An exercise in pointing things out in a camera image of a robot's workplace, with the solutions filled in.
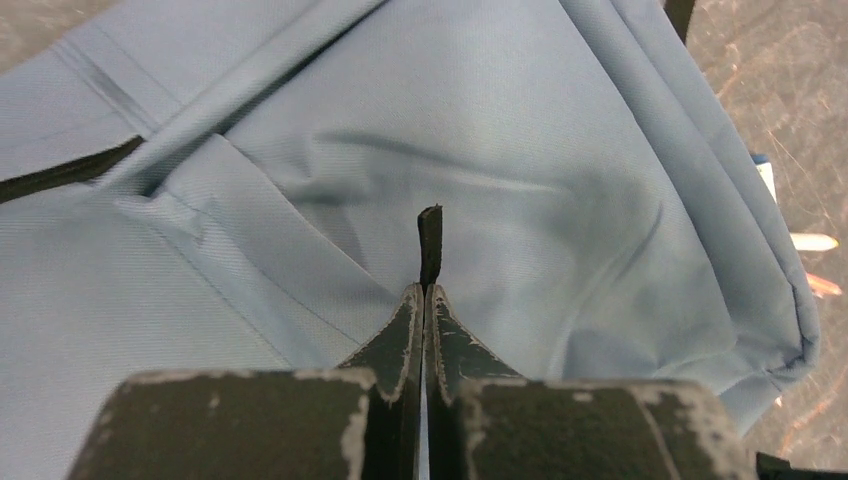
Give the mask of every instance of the blue cloth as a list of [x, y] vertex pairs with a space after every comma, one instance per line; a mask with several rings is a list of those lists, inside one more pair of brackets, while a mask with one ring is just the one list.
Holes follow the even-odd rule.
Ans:
[[754, 161], [754, 165], [762, 165], [769, 162], [768, 155], [764, 153], [752, 153], [751, 160]]
[[57, 478], [151, 368], [332, 366], [417, 278], [539, 378], [699, 381], [747, 430], [812, 295], [655, 0], [129, 0], [0, 76], [0, 472]]

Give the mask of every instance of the chipped paint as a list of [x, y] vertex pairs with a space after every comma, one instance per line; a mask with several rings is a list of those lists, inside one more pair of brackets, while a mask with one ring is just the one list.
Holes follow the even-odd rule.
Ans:
[[589, 403], [594, 399], [594, 396], [589, 392], [574, 392], [574, 394], [571, 395], [571, 398], [573, 398], [575, 402]]
[[359, 384], [363, 390], [368, 390], [377, 383], [377, 377], [368, 368], [295, 370], [292, 376], [298, 380], [341, 380]]
[[627, 390], [637, 403], [657, 405], [663, 395], [676, 398], [687, 407], [680, 418], [688, 423], [698, 446], [713, 461], [713, 471], [722, 478], [754, 480], [736, 426], [724, 407], [709, 390], [688, 382], [630, 385]]
[[497, 387], [526, 387], [530, 380], [524, 377], [498, 377], [477, 379], [473, 382], [467, 382], [471, 388], [474, 388], [478, 393], [482, 392], [488, 386]]
[[105, 428], [101, 430], [100, 433], [97, 435], [97, 444], [105, 445], [110, 438], [112, 438], [112, 430]]
[[349, 415], [350, 423], [341, 437], [342, 458], [347, 460], [348, 480], [357, 480], [365, 464], [365, 427], [368, 423], [368, 396], [359, 397], [359, 411]]
[[466, 395], [463, 398], [463, 424], [465, 426], [465, 465], [468, 468], [469, 480], [477, 480], [477, 466], [474, 463], [474, 449], [486, 439], [486, 427], [489, 419], [483, 413], [483, 406], [476, 395]]
[[185, 382], [195, 378], [240, 377], [251, 378], [256, 372], [251, 370], [162, 370], [138, 373], [127, 379], [127, 385], [154, 385], [166, 382]]
[[[401, 368], [400, 368], [400, 379], [397, 382], [397, 384], [395, 385], [395, 388], [392, 391], [391, 395], [389, 395], [389, 397], [386, 398], [386, 402], [388, 402], [389, 405], [392, 405], [396, 401], [400, 400], [400, 397], [403, 394], [403, 387], [406, 383], [406, 378], [409, 376], [409, 371], [412, 368], [412, 365], [410, 364], [410, 362], [412, 361], [413, 346], [414, 346], [415, 341], [417, 340], [415, 330], [419, 329], [419, 328], [423, 328], [423, 325], [420, 325], [420, 323], [423, 322], [423, 319], [419, 318], [421, 316], [420, 314], [421, 314], [423, 302], [424, 302], [423, 293], [420, 293], [420, 292], [422, 292], [421, 285], [420, 284], [412, 284], [407, 288], [407, 291], [409, 292], [410, 296], [404, 298], [404, 303], [409, 303], [409, 304], [412, 305], [411, 316], [412, 316], [413, 320], [411, 322], [409, 322], [409, 332], [408, 332], [407, 337], [406, 337], [407, 338], [406, 347], [403, 349], [403, 355], [401, 356], [401, 358], [403, 359], [403, 364], [401, 365]], [[422, 357], [423, 357], [423, 354], [424, 354], [424, 346], [422, 345], [421, 346], [421, 356]], [[418, 365], [416, 365], [416, 367], [420, 367], [422, 357], [419, 357], [417, 359]]]
[[389, 328], [389, 325], [391, 325], [392, 320], [394, 320], [398, 316], [398, 313], [400, 313], [400, 309], [403, 308], [404, 305], [409, 305], [409, 304], [413, 305], [412, 314], [417, 315], [418, 309], [420, 308], [420, 305], [419, 305], [420, 302], [417, 302], [417, 301], [413, 302], [412, 300], [414, 300], [414, 297], [423, 298], [424, 294], [420, 293], [420, 292], [421, 292], [421, 285], [420, 284], [412, 283], [410, 285], [407, 285], [407, 287], [403, 290], [403, 293], [401, 294], [401, 301], [398, 302], [397, 306], [395, 307], [395, 310], [392, 312], [391, 317], [389, 317], [390, 320], [388, 322], [386, 322], [386, 324], [383, 325], [380, 328], [380, 330], [377, 330], [377, 333], [375, 333], [373, 336], [371, 336], [371, 338], [369, 338], [367, 341], [365, 341], [353, 353], [348, 355], [347, 358], [345, 358], [344, 360], [339, 362], [339, 366], [337, 368], [350, 368], [350, 366], [349, 366], [350, 362], [352, 360], [354, 360], [356, 358], [356, 356], [359, 355], [362, 351], [364, 351], [375, 338], [379, 337], [387, 328]]
[[103, 412], [103, 415], [100, 415], [100, 418], [97, 419], [97, 425], [100, 427], [107, 425], [112, 421], [113, 417], [114, 414], [111, 411]]
[[[498, 358], [468, 331], [462, 322], [454, 317], [453, 308], [444, 288], [440, 285], [434, 285], [432, 292], [431, 299], [425, 307], [425, 318], [427, 318], [424, 322], [425, 334], [428, 346], [433, 349], [433, 368], [436, 371], [437, 387], [448, 405], [453, 402], [450, 392], [454, 391], [458, 379], [473, 377], [511, 378], [519, 383], [510, 383], [509, 385], [526, 384], [522, 383], [526, 380], [518, 372], [515, 372]], [[456, 335], [458, 340], [451, 340], [452, 335]], [[449, 346], [445, 347], [443, 342], [446, 342]], [[455, 352], [459, 348], [465, 349], [464, 357], [452, 358], [454, 353], [451, 352]], [[466, 362], [472, 372], [475, 373], [463, 372], [463, 362]]]
[[668, 471], [669, 476], [671, 476], [671, 480], [681, 480], [680, 471], [677, 470], [677, 465], [674, 463], [674, 457], [671, 456], [671, 452], [668, 450], [668, 445], [665, 443], [665, 437], [663, 437], [662, 432], [660, 431], [660, 426], [657, 425], [657, 420], [651, 415], [651, 412], [645, 408], [645, 404], [642, 403], [638, 398], [634, 398], [636, 401], [636, 406], [639, 408], [639, 411], [642, 412], [642, 417], [645, 419], [645, 423], [648, 424], [648, 428], [651, 430], [651, 435], [654, 437], [654, 441], [657, 444], [657, 451], [663, 459], [663, 463], [665, 464], [665, 469]]

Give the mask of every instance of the dark countertop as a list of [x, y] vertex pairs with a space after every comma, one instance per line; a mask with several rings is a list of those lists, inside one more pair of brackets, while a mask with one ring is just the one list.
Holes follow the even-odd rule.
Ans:
[[[700, 1], [688, 46], [751, 151], [771, 158], [790, 230], [848, 242], [848, 2]], [[845, 248], [802, 260], [848, 287]], [[817, 303], [818, 368], [745, 440], [795, 467], [848, 469], [848, 297]]]

